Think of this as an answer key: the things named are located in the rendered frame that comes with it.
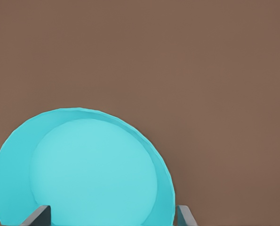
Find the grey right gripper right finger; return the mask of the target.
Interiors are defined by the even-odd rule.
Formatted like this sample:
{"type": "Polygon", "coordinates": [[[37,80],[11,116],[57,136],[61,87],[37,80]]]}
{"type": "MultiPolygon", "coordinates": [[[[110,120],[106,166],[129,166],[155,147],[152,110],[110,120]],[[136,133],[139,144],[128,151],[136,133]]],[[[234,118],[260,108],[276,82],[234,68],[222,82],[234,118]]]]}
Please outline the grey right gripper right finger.
{"type": "Polygon", "coordinates": [[[177,226],[198,226],[187,205],[177,205],[177,226]]]}

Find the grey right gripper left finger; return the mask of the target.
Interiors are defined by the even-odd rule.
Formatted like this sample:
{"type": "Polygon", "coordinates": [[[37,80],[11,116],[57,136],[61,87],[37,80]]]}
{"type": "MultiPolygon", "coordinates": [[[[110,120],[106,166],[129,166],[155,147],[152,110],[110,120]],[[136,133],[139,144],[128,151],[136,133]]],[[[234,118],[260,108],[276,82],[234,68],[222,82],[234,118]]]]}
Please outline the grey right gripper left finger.
{"type": "Polygon", "coordinates": [[[39,206],[19,226],[51,226],[51,207],[48,205],[39,206]]]}

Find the turquoise round plate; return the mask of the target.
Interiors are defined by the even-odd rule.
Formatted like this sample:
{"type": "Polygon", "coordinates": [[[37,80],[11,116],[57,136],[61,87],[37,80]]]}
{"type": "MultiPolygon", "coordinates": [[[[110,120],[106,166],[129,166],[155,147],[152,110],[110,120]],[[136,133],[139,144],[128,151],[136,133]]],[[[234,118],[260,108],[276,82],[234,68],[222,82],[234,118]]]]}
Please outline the turquoise round plate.
{"type": "Polygon", "coordinates": [[[0,223],[39,206],[53,226],[172,226],[175,191],[153,144],[123,120],[62,108],[34,116],[0,149],[0,223]]]}

